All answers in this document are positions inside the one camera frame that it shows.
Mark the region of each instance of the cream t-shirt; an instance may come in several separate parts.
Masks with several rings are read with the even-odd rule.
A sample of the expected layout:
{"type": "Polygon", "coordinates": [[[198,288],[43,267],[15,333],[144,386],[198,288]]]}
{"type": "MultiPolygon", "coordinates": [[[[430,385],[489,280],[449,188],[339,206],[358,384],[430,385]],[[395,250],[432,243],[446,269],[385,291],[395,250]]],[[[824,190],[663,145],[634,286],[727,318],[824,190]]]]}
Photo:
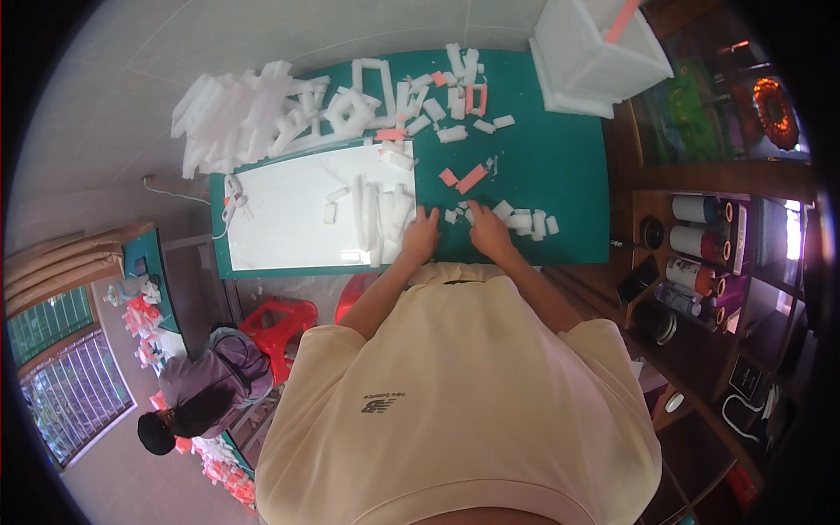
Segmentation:
{"type": "Polygon", "coordinates": [[[263,445],[269,525],[402,525],[507,507],[632,524],[662,458],[621,334],[555,335],[513,282],[406,291],[376,336],[307,331],[263,445]]]}

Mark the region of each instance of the purple shirt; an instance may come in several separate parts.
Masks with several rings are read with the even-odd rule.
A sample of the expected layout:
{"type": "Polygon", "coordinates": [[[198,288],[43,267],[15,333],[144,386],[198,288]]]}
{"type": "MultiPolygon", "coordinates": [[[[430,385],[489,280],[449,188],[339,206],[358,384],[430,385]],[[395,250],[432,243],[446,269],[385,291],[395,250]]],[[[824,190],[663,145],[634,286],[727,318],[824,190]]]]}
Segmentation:
{"type": "Polygon", "coordinates": [[[247,335],[233,328],[219,328],[210,334],[207,350],[195,361],[186,356],[174,357],[166,361],[158,378],[160,391],[168,407],[184,402],[213,383],[224,385],[234,391],[234,399],[228,413],[219,422],[210,427],[202,438],[215,438],[236,418],[237,409],[246,399],[264,397],[274,386],[274,376],[269,370],[269,362],[257,349],[254,341],[247,335]],[[238,365],[245,376],[260,376],[251,381],[249,395],[239,378],[221,359],[222,354],[234,365],[238,365]]]}

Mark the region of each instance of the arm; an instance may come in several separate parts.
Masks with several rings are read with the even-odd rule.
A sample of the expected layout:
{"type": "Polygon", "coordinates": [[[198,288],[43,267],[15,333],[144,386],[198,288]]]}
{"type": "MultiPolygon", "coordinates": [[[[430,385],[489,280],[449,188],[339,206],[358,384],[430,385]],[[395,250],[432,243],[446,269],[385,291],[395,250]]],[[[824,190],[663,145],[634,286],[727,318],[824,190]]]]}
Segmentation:
{"type": "Polygon", "coordinates": [[[487,206],[480,207],[475,201],[467,203],[475,218],[475,225],[470,230],[472,244],[511,278],[519,295],[540,321],[554,333],[568,332],[583,321],[563,295],[520,255],[501,219],[487,206]]]}
{"type": "Polygon", "coordinates": [[[426,208],[417,207],[417,220],[408,225],[402,236],[402,251],[362,297],[344,314],[339,325],[352,328],[370,341],[396,305],[396,300],[406,289],[408,280],[423,263],[429,260],[438,246],[438,219],[440,211],[432,210],[426,217],[426,208]]]}

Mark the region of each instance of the orange decorative ornament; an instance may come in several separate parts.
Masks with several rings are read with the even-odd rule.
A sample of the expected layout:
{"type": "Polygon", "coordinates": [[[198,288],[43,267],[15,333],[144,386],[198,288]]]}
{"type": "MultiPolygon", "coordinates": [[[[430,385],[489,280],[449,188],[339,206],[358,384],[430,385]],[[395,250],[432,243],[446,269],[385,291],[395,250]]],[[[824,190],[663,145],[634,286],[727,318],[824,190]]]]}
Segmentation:
{"type": "Polygon", "coordinates": [[[783,150],[792,150],[799,143],[799,127],[793,106],[785,90],[775,80],[762,78],[753,87],[753,98],[759,111],[764,134],[783,150]]]}

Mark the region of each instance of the plastic stool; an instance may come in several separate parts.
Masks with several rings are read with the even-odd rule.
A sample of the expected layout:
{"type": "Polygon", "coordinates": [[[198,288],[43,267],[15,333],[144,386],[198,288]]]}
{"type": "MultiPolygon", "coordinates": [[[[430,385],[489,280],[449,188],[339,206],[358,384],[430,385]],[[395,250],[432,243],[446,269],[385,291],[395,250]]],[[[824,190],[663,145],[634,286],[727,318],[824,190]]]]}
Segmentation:
{"type": "Polygon", "coordinates": [[[239,325],[245,335],[250,337],[260,352],[271,357],[271,373],[274,374],[275,386],[289,379],[289,365],[294,363],[286,357],[286,344],[296,333],[304,332],[315,325],[318,308],[309,301],[284,302],[277,297],[268,297],[265,302],[239,325]],[[287,314],[272,327],[263,328],[263,312],[281,312],[287,314]]]}
{"type": "Polygon", "coordinates": [[[373,281],[379,277],[379,274],[356,274],[350,277],[344,291],[339,297],[339,305],[335,308],[335,323],[338,324],[344,314],[362,297],[365,290],[370,288],[373,281]]]}

